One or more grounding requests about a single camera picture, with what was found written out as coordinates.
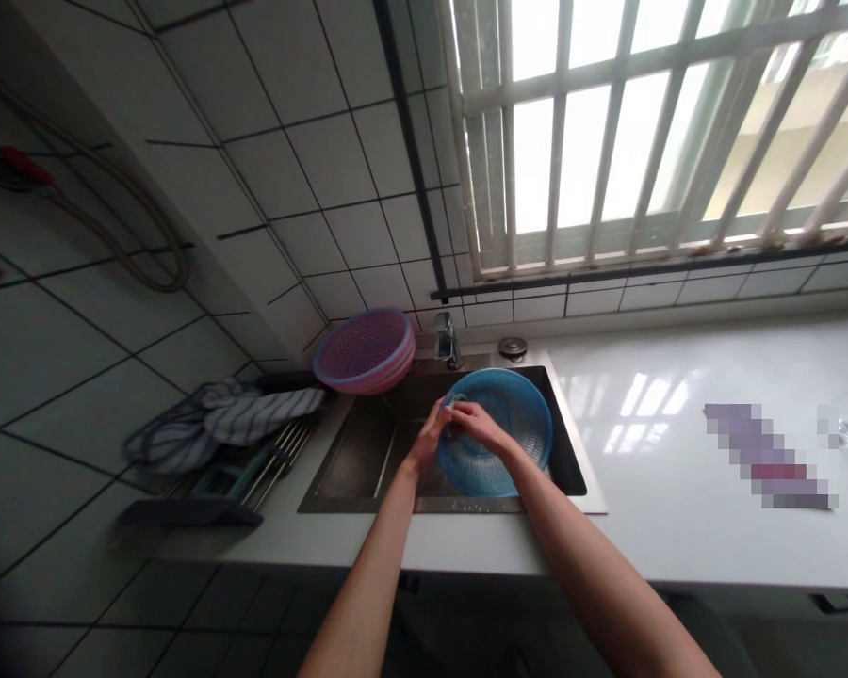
striped towel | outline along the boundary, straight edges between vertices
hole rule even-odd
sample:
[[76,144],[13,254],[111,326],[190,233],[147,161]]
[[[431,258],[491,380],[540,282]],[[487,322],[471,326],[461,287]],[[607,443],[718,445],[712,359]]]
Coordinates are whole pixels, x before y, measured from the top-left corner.
[[129,457],[158,476],[179,476],[207,464],[221,444],[248,446],[297,416],[313,412],[320,389],[261,395],[235,379],[201,386],[125,443]]

stacked pink basket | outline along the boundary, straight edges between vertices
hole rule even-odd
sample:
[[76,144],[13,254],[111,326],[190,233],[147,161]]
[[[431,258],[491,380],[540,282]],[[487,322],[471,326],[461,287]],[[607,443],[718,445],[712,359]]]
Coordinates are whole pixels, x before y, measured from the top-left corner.
[[314,374],[342,393],[374,396],[402,381],[416,349],[412,324],[402,311],[374,309],[327,337],[314,357]]

white countertop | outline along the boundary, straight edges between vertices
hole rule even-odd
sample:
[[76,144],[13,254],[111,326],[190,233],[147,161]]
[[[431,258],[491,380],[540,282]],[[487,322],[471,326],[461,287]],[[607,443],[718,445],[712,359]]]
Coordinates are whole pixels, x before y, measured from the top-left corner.
[[[609,505],[608,515],[592,520],[646,579],[848,590],[848,449],[827,449],[817,432],[824,414],[818,406],[848,399],[848,316],[530,344],[550,352]],[[637,375],[645,376],[637,377],[644,387],[624,415]],[[706,403],[760,405],[785,446],[816,464],[838,506],[763,508],[751,481],[729,463],[728,450],[707,433]],[[347,397],[337,401],[291,475],[270,494],[266,520],[254,531],[180,530],[155,557],[350,566],[373,515],[296,512],[338,430],[338,415],[350,404]],[[623,434],[609,444],[615,427]],[[631,443],[629,428],[639,443]],[[547,573],[524,514],[417,514],[402,564],[421,571]]]

blue colander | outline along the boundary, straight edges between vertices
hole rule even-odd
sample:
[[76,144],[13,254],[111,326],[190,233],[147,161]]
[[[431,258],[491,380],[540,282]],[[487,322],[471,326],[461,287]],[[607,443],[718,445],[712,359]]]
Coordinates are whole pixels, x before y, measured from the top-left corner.
[[[553,422],[544,397],[530,381],[512,370],[482,369],[459,379],[446,394],[442,407],[460,398],[479,403],[541,470],[546,468]],[[443,429],[437,456],[449,482],[465,494],[518,496],[499,457],[458,425]]]

window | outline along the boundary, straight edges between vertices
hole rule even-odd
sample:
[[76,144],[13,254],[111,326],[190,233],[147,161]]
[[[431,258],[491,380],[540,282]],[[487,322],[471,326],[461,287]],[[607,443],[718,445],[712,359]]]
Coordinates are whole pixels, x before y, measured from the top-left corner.
[[439,7],[476,282],[848,228],[848,0]]

